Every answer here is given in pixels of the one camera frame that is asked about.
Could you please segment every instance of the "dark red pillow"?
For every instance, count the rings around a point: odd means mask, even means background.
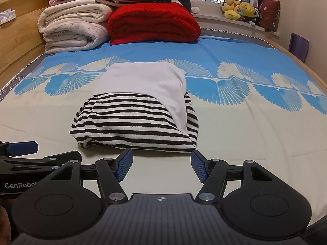
[[[259,26],[266,32],[277,32],[279,15],[281,11],[280,1],[264,0],[260,6],[262,20]]]

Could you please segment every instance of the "wooden headboard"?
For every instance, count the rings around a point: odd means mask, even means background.
[[[0,12],[15,10],[16,19],[0,26],[0,89],[23,67],[44,53],[37,21],[49,0],[0,0]]]

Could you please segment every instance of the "bedsheet pattern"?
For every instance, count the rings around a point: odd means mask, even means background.
[[[185,71],[199,120],[197,149],[206,158],[230,165],[255,160],[309,200],[312,222],[327,214],[327,97],[288,56],[244,41],[206,36],[189,44],[104,44],[48,56],[0,103],[1,139],[37,141],[36,157],[79,150],[84,164],[117,155],[78,148],[71,122],[107,67],[155,61]],[[187,156],[134,154],[122,182],[127,194],[196,194],[201,188]],[[227,191],[235,187],[229,183]]]

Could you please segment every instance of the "red blanket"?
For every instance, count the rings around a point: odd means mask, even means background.
[[[178,3],[138,3],[119,7],[109,18],[111,45],[150,40],[193,42],[201,29]]]

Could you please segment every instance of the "yellow plush toy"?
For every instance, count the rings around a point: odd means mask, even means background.
[[[236,13],[234,10],[228,10],[224,13],[224,16],[227,18],[227,19],[231,19],[231,20],[238,20],[241,15]]]
[[[225,3],[221,8],[223,12],[226,12],[228,10],[234,10],[234,0],[225,0]]]
[[[253,5],[247,3],[247,2],[242,2],[239,6],[239,8],[237,9],[237,12],[240,13],[241,15],[244,17],[249,17],[249,18],[253,18],[255,15],[255,9],[253,7]]]

